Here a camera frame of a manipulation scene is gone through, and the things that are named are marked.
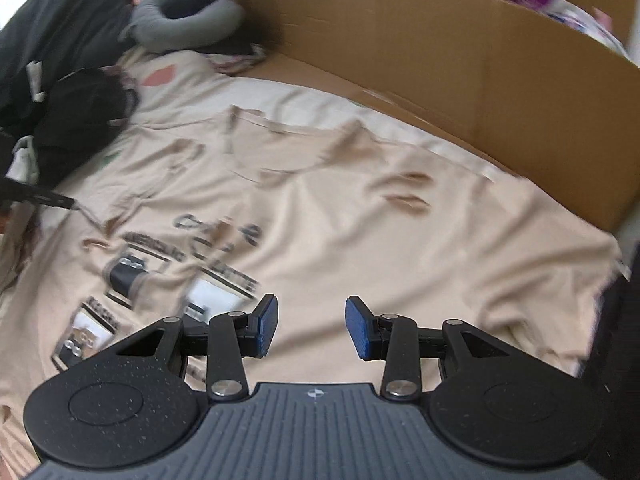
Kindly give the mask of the beige printed t-shirt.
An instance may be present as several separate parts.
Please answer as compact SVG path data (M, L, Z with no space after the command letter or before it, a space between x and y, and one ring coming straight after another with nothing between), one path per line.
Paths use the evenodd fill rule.
M462 318L570 370L615 275L611 234L529 180L488 177L361 122L279 125L232 108L138 122L62 185L2 298L1 474L37 465L29 393L165 316L251 309L280 321L252 382L372 382L344 325L375 312Z

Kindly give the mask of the white crumpled garment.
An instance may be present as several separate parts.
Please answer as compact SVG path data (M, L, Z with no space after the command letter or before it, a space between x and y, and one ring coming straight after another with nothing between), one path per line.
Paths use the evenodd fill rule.
M39 168L32 136L23 136L15 143L6 177L29 185L38 182Z

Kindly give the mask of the black garment pile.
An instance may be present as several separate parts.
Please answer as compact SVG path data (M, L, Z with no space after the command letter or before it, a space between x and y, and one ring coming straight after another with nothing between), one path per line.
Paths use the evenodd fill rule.
M83 68L43 87L30 63L1 92L1 129L32 140L38 184L55 188L125 129L137 85L120 68Z

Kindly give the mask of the dark grey blanket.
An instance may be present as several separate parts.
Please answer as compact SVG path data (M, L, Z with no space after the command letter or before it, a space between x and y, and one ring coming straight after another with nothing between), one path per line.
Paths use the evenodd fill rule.
M30 101L26 66L39 63L41 89L82 68L116 63L134 42L125 36L129 0L27 0L1 31L1 106Z

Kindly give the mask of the cream cartoon bed sheet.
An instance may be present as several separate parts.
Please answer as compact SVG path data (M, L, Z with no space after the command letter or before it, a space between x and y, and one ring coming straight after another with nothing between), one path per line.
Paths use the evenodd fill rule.
M283 54L269 55L236 76L216 73L204 55L193 51L158 58L132 51L122 65L139 85L134 126L202 122L230 107L254 110L290 127L335 129L358 120L383 140L419 145L490 180L501 180L510 172L384 96Z

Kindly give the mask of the grey elephant neck pillow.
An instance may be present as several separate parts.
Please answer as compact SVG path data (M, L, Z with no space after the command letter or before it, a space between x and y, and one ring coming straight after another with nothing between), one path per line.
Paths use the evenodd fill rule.
M209 47L233 35L244 18L234 0L140 0L120 39L151 53Z

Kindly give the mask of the floral patterned cloth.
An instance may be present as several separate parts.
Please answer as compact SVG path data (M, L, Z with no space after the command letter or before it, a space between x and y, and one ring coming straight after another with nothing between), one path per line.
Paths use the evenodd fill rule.
M203 55L216 73L236 76L264 62L267 52L260 44L232 42L213 46Z

